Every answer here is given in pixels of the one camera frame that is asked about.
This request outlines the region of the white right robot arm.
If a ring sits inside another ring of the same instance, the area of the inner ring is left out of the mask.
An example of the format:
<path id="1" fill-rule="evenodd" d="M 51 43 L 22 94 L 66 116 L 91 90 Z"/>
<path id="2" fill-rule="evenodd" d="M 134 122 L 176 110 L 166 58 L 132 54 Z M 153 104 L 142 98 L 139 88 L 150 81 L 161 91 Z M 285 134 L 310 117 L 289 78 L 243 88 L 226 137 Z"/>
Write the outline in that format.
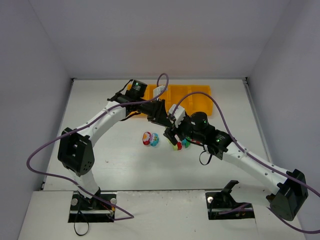
<path id="1" fill-rule="evenodd" d="M 179 117 L 170 117 L 171 126 L 164 136 L 173 144 L 188 138 L 203 147 L 211 157 L 232 164 L 261 182 L 268 193 L 259 194 L 261 202 L 278 216 L 292 221 L 308 198 L 305 175 L 298 169 L 288 171 L 246 151 L 239 143 L 233 142 L 230 134 L 209 124 L 207 114 L 196 112 L 188 116 L 183 112 Z"/>

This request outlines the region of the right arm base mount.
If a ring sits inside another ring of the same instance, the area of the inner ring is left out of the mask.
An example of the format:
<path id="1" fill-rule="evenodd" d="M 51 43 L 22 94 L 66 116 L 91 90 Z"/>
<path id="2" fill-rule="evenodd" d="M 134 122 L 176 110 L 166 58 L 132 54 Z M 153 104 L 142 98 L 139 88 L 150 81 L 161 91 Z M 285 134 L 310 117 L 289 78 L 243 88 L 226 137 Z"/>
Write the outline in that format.
<path id="1" fill-rule="evenodd" d="M 232 197 L 232 190 L 238 184 L 237 180 L 231 180 L 222 190 L 205 193 L 207 216 L 210 221 L 255 218 L 251 203 L 236 202 Z"/>

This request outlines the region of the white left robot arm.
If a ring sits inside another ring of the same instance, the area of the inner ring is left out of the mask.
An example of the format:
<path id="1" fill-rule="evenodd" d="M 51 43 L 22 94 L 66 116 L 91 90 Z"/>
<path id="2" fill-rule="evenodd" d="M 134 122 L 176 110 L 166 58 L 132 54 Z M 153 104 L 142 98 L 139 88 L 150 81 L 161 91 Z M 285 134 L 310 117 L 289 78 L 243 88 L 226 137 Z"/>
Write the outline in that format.
<path id="1" fill-rule="evenodd" d="M 70 171 L 74 184 L 79 193 L 91 199 L 100 195 L 92 167 L 95 162 L 94 146 L 98 140 L 116 123 L 128 118 L 133 113 L 142 113 L 147 120 L 164 126 L 172 125 L 165 108 L 165 100 L 160 96 L 167 90 L 168 85 L 159 85 L 150 100 L 144 99 L 147 84 L 131 79 L 131 88 L 125 93 L 118 91 L 107 100 L 107 105 L 89 122 L 62 131 L 57 158 Z"/>

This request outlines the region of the blue flower lego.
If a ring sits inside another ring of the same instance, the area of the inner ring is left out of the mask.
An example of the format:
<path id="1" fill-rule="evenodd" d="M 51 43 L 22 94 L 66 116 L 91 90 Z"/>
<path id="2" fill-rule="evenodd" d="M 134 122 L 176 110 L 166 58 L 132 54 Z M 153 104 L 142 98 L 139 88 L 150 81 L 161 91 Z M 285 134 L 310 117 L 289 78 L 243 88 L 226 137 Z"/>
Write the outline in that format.
<path id="1" fill-rule="evenodd" d="M 152 133 L 151 136 L 150 136 L 150 145 L 152 147 L 156 147 L 157 144 L 159 143 L 160 141 L 160 138 L 159 138 L 159 135 L 157 133 Z"/>

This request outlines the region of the red flower lego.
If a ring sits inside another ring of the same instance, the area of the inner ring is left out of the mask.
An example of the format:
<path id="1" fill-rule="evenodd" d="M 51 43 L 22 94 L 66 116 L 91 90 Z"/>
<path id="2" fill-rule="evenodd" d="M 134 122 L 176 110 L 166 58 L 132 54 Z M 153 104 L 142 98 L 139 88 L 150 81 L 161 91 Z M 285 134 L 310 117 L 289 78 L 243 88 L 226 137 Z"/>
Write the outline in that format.
<path id="1" fill-rule="evenodd" d="M 145 146 L 148 146 L 151 142 L 151 133 L 146 131 L 143 133 L 143 136 L 142 136 L 142 143 L 145 145 Z"/>

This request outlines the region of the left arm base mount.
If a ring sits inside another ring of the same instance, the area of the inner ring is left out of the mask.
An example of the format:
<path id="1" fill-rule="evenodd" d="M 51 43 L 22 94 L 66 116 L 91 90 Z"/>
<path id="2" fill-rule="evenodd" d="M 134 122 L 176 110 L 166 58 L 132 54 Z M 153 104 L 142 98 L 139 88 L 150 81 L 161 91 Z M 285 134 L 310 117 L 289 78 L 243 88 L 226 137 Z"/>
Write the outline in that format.
<path id="1" fill-rule="evenodd" d="M 84 198 L 78 191 L 72 194 L 68 223 L 113 223 L 115 212 L 109 204 L 95 198 Z"/>

